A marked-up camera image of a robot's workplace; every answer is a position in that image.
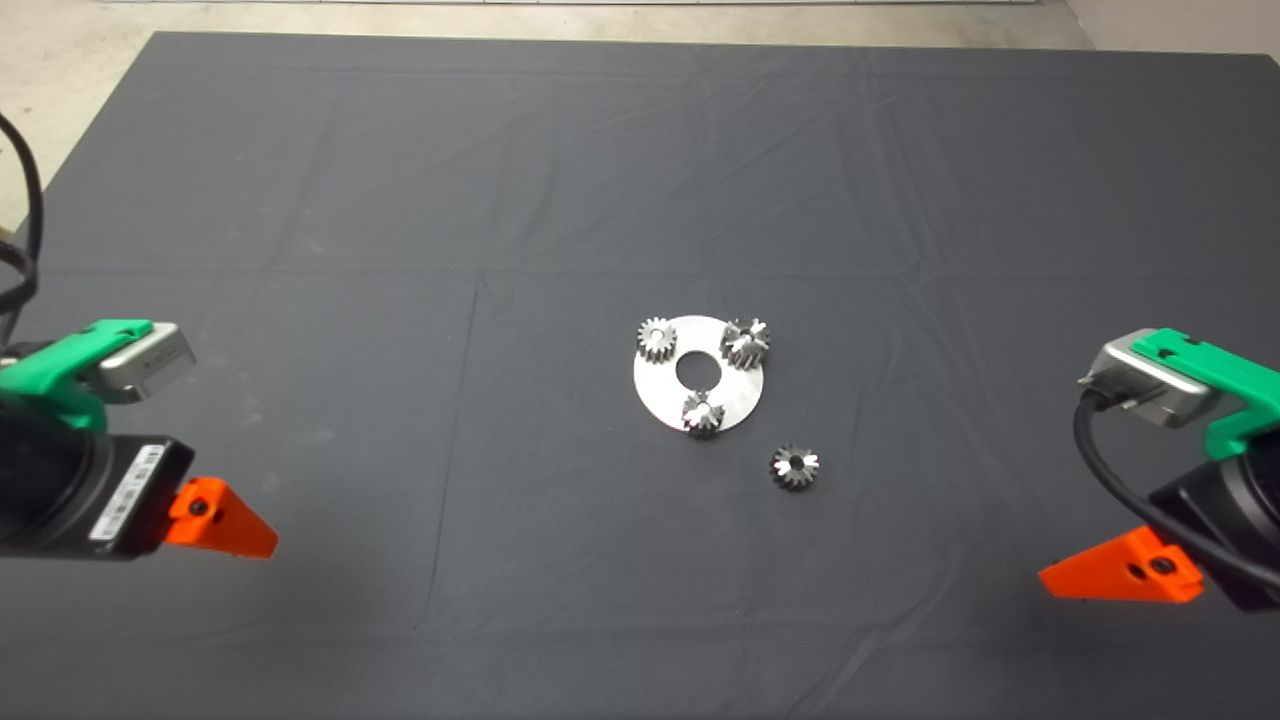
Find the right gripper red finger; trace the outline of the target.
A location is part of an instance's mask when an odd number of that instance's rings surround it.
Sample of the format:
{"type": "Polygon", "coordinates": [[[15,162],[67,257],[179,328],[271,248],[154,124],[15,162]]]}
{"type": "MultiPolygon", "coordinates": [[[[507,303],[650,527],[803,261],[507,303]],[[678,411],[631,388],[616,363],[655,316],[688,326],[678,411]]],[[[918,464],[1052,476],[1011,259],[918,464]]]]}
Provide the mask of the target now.
{"type": "Polygon", "coordinates": [[[1180,544],[1138,527],[1038,571],[1041,584],[1066,600],[1189,603],[1204,577],[1180,544]]]}

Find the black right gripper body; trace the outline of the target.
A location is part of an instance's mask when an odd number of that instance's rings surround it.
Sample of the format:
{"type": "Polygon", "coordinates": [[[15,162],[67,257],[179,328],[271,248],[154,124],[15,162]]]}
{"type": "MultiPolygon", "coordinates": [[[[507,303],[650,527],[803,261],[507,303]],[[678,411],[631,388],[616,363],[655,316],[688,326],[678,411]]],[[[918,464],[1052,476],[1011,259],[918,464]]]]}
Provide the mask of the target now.
{"type": "Polygon", "coordinates": [[[1256,438],[1244,454],[1203,462],[1148,500],[1224,548],[1277,570],[1277,438],[1256,438]]]}

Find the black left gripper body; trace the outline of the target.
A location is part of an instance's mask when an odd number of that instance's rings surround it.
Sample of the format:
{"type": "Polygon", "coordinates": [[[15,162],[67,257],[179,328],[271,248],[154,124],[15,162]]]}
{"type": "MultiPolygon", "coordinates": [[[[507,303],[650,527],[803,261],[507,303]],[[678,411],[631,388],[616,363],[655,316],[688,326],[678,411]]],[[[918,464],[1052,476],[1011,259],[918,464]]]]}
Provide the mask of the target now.
{"type": "Polygon", "coordinates": [[[131,561],[160,548],[195,451],[170,436],[73,429],[1,413],[1,556],[131,561]]]}

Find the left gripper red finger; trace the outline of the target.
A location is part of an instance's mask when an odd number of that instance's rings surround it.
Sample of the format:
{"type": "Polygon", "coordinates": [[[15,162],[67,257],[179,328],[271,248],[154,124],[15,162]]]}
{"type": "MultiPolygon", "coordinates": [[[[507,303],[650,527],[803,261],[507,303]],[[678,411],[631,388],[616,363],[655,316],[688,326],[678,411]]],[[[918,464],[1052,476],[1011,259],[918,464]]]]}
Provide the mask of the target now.
{"type": "Polygon", "coordinates": [[[243,559],[270,559],[279,544],[275,529],[216,477],[187,480],[173,500],[168,518],[166,544],[243,559]]]}

